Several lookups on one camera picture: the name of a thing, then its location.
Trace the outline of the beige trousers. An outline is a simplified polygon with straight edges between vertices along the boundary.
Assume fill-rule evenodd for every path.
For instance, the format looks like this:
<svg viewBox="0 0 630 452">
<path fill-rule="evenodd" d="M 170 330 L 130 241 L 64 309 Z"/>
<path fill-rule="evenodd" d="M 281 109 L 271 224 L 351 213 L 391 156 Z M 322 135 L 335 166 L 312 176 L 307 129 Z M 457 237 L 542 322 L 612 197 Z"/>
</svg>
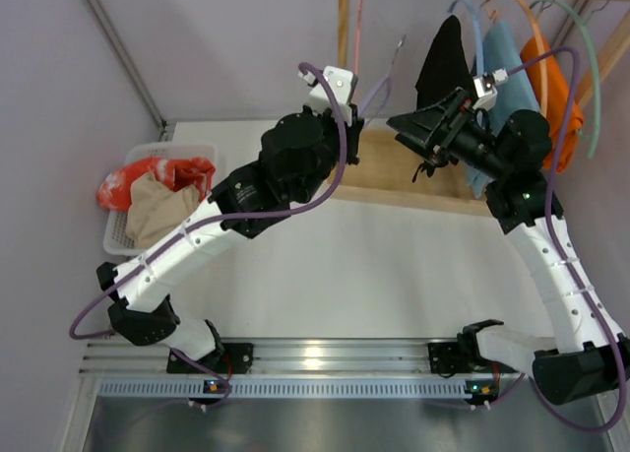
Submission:
<svg viewBox="0 0 630 452">
<path fill-rule="evenodd" d="M 150 248 L 184 222 L 199 204 L 200 192 L 195 186 L 172 191 L 147 172 L 131 185 L 126 235 L 136 249 Z"/>
</svg>

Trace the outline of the purple hanger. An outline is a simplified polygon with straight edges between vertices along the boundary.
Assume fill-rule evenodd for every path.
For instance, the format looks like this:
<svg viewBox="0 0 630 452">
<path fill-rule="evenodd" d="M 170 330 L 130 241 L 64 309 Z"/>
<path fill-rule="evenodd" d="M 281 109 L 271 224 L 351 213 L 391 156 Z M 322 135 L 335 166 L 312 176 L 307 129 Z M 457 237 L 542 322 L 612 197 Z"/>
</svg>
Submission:
<svg viewBox="0 0 630 452">
<path fill-rule="evenodd" d="M 398 55 L 400 50 L 404 47 L 407 36 L 403 34 L 394 50 L 392 60 L 381 80 L 373 86 L 373 88 L 369 91 L 367 97 L 362 102 L 362 104 L 358 107 L 358 116 L 361 118 L 365 118 L 368 110 L 371 108 L 375 98 L 377 98 L 380 94 L 382 94 L 382 99 L 376 109 L 369 115 L 367 123 L 370 123 L 374 118 L 376 118 L 387 105 L 391 92 L 392 92 L 392 74 L 394 67 L 396 65 Z"/>
</svg>

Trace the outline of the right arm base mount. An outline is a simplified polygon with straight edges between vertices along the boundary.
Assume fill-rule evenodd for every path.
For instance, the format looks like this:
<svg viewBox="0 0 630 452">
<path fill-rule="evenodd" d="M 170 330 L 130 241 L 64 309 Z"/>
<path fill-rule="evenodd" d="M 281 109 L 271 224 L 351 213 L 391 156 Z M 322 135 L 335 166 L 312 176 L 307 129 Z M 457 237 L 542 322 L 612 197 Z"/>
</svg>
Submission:
<svg viewBox="0 0 630 452">
<path fill-rule="evenodd" d="M 432 342 L 427 345 L 430 371 L 441 377 L 471 373 L 469 352 L 458 342 Z"/>
</svg>

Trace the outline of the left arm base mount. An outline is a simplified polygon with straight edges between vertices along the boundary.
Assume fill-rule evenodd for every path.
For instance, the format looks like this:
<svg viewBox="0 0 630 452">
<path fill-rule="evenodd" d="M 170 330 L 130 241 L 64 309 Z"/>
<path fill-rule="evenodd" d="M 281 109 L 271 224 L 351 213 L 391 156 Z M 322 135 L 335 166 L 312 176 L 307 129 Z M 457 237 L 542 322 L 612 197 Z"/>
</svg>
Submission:
<svg viewBox="0 0 630 452">
<path fill-rule="evenodd" d="M 223 344 L 221 354 L 212 353 L 197 360 L 197 363 L 205 368 L 220 374 L 245 374 L 253 363 L 254 345 L 251 343 Z M 192 365 L 189 361 L 181 359 L 174 352 L 169 353 L 166 372 L 169 374 L 192 374 L 201 373 L 201 370 Z"/>
</svg>

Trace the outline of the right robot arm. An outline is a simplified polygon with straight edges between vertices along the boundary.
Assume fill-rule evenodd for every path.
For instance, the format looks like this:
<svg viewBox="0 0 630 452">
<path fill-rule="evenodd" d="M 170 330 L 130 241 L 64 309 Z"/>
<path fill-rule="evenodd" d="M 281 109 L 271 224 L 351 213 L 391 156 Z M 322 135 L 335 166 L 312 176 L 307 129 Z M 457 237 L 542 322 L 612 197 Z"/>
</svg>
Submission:
<svg viewBox="0 0 630 452">
<path fill-rule="evenodd" d="M 422 157 L 427 174 L 462 161 L 490 176 L 488 210 L 527 266 L 551 322 L 550 339 L 496 320 L 471 324 L 458 336 L 467 362 L 525 373 L 553 405 L 620 389 L 629 378 L 629 339 L 602 306 L 541 171 L 551 149 L 546 119 L 519 109 L 492 133 L 477 116 L 468 93 L 457 88 L 387 121 L 397 141 Z"/>
</svg>

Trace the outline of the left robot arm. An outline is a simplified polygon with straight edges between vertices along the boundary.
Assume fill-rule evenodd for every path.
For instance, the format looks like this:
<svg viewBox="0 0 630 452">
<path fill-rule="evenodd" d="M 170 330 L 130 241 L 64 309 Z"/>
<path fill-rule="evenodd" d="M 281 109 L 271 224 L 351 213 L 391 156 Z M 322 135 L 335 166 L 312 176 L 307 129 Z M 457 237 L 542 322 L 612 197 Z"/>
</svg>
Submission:
<svg viewBox="0 0 630 452">
<path fill-rule="evenodd" d="M 217 329 L 176 311 L 173 289 L 232 246 L 322 204 L 336 189 L 322 191 L 325 180 L 339 181 L 346 165 L 358 162 L 363 125 L 354 104 L 304 105 L 266 131 L 258 158 L 217 184 L 162 240 L 129 262 L 101 265 L 113 331 L 135 346 L 165 344 L 193 360 L 222 357 Z"/>
</svg>

